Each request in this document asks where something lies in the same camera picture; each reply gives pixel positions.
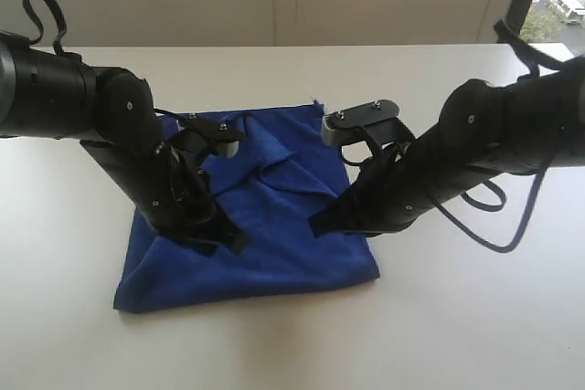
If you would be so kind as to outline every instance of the blue cloth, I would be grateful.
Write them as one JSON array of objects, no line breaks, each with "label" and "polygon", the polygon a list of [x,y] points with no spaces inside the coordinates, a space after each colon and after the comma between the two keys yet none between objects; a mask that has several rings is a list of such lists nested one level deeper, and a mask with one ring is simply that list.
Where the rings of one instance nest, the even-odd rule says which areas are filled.
[{"label": "blue cloth", "polygon": [[[212,192],[249,236],[239,256],[220,248],[208,258],[159,237],[134,214],[114,308],[148,312],[220,300],[337,290],[379,276],[362,235],[315,238],[307,218],[349,182],[334,148],[321,141],[323,106],[202,114],[246,133],[231,159],[203,167]],[[176,123],[164,120],[165,133]]]}]

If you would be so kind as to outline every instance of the folded cloth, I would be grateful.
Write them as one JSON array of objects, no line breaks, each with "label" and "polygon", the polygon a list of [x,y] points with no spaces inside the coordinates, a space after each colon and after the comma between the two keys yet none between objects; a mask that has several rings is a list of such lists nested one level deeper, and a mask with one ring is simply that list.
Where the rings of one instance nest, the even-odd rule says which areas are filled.
[{"label": "folded cloth", "polygon": [[[231,159],[203,167],[211,189],[249,237],[240,255],[212,257],[181,248],[135,212],[113,307],[148,312],[253,296],[337,290],[376,279],[378,266],[362,235],[315,238],[307,218],[349,185],[335,148],[321,141],[323,106],[201,114],[246,133]],[[177,131],[164,119],[165,134]]]}]

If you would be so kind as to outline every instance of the tree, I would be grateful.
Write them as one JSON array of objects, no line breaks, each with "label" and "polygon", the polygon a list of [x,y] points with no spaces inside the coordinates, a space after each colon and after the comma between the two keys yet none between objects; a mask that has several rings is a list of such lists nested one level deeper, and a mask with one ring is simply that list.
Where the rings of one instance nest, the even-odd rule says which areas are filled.
[{"label": "tree", "polygon": [[530,6],[520,36],[527,43],[546,43],[557,37],[563,24],[557,15],[549,9],[538,10]]}]

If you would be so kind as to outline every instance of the robotic arm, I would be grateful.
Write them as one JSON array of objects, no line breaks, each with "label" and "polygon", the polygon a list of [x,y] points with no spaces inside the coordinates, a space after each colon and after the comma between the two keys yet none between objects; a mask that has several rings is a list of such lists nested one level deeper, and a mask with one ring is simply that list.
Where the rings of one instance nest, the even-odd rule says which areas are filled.
[{"label": "robotic arm", "polygon": [[[58,25],[55,54],[31,48],[43,26],[29,0],[23,6],[40,36],[0,33],[0,137],[79,139],[158,233],[206,255],[218,245],[241,252],[244,234],[215,202],[199,165],[210,153],[233,155],[242,133],[155,109],[148,84],[131,71],[91,67],[65,52],[65,19],[55,0],[44,1]],[[167,140],[157,112],[183,130]]]},{"label": "robotic arm", "polygon": [[[310,218],[316,236],[335,231],[370,236],[395,233],[434,207],[483,246],[513,250],[532,213],[550,166],[585,165],[585,58],[561,63],[496,25],[530,74],[516,84],[492,87],[471,79],[444,104],[438,122],[418,139],[400,122],[398,106],[376,101],[324,118],[324,139],[340,148],[367,142],[372,157],[356,181],[329,207]],[[538,65],[557,70],[540,78]],[[461,195],[472,206],[500,210],[505,194],[490,181],[502,173],[534,175],[526,211],[512,241],[496,246],[475,235],[442,205]],[[485,205],[466,191],[485,184],[501,204]]]}]

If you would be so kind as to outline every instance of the blue towel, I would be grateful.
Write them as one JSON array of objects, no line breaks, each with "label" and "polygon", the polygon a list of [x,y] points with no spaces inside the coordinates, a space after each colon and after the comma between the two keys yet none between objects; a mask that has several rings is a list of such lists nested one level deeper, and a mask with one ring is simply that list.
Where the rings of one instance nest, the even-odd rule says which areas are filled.
[{"label": "blue towel", "polygon": [[[362,235],[317,239],[307,224],[349,185],[335,149],[321,141],[323,106],[246,111],[245,118],[241,113],[201,114],[246,133],[235,157],[211,156],[203,167],[218,202],[248,234],[248,246],[239,256],[223,247],[201,256],[157,236],[136,212],[116,310],[337,290],[379,276]],[[166,135],[177,131],[171,119],[164,125]]]}]

